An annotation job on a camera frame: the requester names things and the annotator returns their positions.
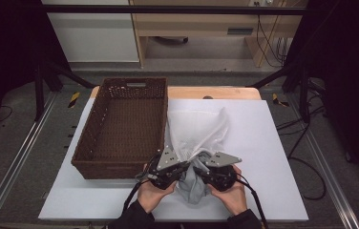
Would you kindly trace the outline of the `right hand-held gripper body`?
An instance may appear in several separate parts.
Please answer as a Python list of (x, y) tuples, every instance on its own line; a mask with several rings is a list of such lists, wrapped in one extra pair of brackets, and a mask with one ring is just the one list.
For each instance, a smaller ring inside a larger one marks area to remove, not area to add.
[(239, 162), (242, 162), (240, 157), (217, 152), (205, 162), (207, 171), (201, 172), (201, 178), (204, 183), (224, 192), (236, 182), (237, 173), (233, 165)]

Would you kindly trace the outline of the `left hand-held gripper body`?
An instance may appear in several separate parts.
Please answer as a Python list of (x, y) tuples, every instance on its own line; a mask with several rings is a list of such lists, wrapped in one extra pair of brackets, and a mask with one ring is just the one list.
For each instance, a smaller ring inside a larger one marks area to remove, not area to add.
[(179, 166), (179, 158), (167, 146), (151, 160), (147, 169), (147, 177), (155, 187), (165, 190), (179, 179)]

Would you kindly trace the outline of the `grey cloth garment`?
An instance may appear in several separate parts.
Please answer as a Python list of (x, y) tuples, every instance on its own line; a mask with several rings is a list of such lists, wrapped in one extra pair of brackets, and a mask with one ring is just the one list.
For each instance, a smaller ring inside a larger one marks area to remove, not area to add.
[(207, 152), (201, 152), (190, 160), (190, 165), (186, 172), (183, 172), (178, 183), (177, 191), (187, 203), (197, 205), (209, 191), (202, 178), (197, 175), (195, 168), (208, 172), (205, 162), (211, 156)]

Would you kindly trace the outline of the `white mesh laundry bag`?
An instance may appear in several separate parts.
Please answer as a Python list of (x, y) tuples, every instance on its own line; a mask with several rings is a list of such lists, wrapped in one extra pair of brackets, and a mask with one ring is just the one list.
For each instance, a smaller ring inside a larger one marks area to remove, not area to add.
[(180, 161), (191, 161), (202, 152), (212, 156), (222, 151), (228, 129), (228, 115), (225, 108), (220, 108), (217, 112), (168, 113), (170, 142)]

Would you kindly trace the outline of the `brown wicker basket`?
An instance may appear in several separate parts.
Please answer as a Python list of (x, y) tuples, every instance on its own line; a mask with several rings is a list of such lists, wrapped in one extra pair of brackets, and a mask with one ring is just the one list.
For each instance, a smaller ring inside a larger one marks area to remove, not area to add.
[(107, 78), (72, 158), (86, 179), (133, 178), (164, 148), (167, 79)]

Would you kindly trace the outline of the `person's right hand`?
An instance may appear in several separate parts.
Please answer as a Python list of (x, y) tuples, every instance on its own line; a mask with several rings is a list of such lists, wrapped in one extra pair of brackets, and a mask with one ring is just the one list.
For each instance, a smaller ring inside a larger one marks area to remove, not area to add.
[(208, 187), (211, 190), (211, 194), (223, 203), (232, 216), (237, 216), (248, 209), (245, 190), (242, 184), (234, 183), (231, 188), (223, 192), (218, 191), (211, 184)]

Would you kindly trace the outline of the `person's left hand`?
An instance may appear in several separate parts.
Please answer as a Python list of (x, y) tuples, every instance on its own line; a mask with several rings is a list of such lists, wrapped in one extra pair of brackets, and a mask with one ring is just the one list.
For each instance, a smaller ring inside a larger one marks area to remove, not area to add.
[(143, 210), (149, 214), (159, 205), (164, 197), (174, 192), (175, 186), (176, 183), (172, 183), (168, 188), (162, 190), (155, 187), (150, 181), (144, 181), (137, 190), (137, 201)]

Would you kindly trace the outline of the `white board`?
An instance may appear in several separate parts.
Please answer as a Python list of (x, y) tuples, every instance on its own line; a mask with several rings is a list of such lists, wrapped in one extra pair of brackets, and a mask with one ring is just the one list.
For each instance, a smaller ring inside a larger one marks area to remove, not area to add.
[[(136, 182), (133, 179), (85, 179), (71, 160), (93, 101), (79, 120), (68, 153), (49, 192), (40, 219), (105, 220), (121, 215), (123, 203)], [(228, 114), (224, 151), (238, 156), (238, 167), (256, 191), (269, 222), (306, 221), (308, 215), (267, 103), (248, 99), (171, 99), (168, 110)]]

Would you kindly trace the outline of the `black metal stand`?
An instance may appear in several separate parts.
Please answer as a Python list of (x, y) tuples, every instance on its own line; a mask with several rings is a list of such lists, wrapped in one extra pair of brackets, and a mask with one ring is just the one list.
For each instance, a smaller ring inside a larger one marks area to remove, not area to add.
[(297, 86), (300, 86), (299, 90), (299, 114), (305, 123), (310, 121), (310, 115), (307, 104), (307, 93), (309, 85), (309, 72), (306, 67), (291, 64), (285, 67), (282, 67), (275, 73), (272, 73), (270, 76), (249, 85), (249, 88), (260, 89), (269, 82), (285, 76), (286, 80), (282, 85), (282, 90), (285, 93), (292, 92)]
[(52, 92), (59, 92), (63, 88), (63, 84), (59, 79), (59, 75), (64, 75), (79, 85), (93, 89), (95, 84), (79, 77), (74, 74), (71, 70), (63, 68), (50, 61), (40, 62), (34, 70), (34, 87), (35, 87), (35, 102), (36, 102), (36, 115), (35, 121), (38, 121), (44, 114), (45, 101), (44, 101), (44, 90), (43, 82), (49, 86)]

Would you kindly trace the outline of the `light wooden desk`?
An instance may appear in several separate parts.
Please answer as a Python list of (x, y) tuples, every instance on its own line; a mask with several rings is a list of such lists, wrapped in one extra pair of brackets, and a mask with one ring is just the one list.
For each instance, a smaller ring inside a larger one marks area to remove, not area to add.
[[(132, 6), (218, 6), (304, 8), (308, 0), (129, 0)], [(135, 13), (137, 35), (144, 37), (243, 37), (257, 67), (269, 57), (269, 43), (276, 37), (292, 38), (299, 15), (165, 14)]]

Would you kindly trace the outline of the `white cabinet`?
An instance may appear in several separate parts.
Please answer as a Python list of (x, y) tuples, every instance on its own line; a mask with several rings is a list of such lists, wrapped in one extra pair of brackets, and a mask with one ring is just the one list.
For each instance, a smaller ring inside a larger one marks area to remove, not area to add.
[(49, 13), (67, 60), (81, 62), (138, 62), (130, 13)]

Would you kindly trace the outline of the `aluminium floor rail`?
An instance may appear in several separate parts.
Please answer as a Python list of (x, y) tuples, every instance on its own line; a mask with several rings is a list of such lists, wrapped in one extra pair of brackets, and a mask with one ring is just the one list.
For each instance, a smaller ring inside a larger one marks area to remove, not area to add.
[(305, 145), (306, 155), (296, 156), (293, 154), (290, 161), (299, 164), (299, 167), (310, 170), (314, 178), (322, 184), (324, 193), (324, 197), (317, 200), (303, 198), (308, 211), (308, 221), (317, 228), (323, 225), (327, 228), (359, 229), (359, 220), (348, 203), (337, 177), (327, 163), (318, 141), (310, 130), (312, 125), (301, 121), (301, 126), (304, 128), (302, 141)]
[(21, 145), (15, 158), (13, 159), (11, 166), (3, 177), (0, 183), (0, 210), (11, 191), (14, 182), (18, 178), (26, 159), (30, 155), (32, 147), (35, 141), (38, 139), (38, 136), (41, 133), (45, 122), (47, 121), (48, 116), (53, 109), (53, 105), (55, 100), (57, 99), (57, 96), (58, 93), (49, 93), (42, 115), (39, 116), (39, 118), (33, 122), (29, 133), (25, 137), (23, 144)]

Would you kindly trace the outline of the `black horizontal frame bar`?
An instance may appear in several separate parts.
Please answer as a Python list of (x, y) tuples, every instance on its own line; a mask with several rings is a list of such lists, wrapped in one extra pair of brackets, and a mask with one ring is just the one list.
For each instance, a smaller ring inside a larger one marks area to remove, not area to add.
[(306, 8), (214, 7), (214, 6), (123, 6), (123, 5), (43, 5), (45, 12), (64, 13), (173, 13), (173, 14), (259, 14), (304, 15)]

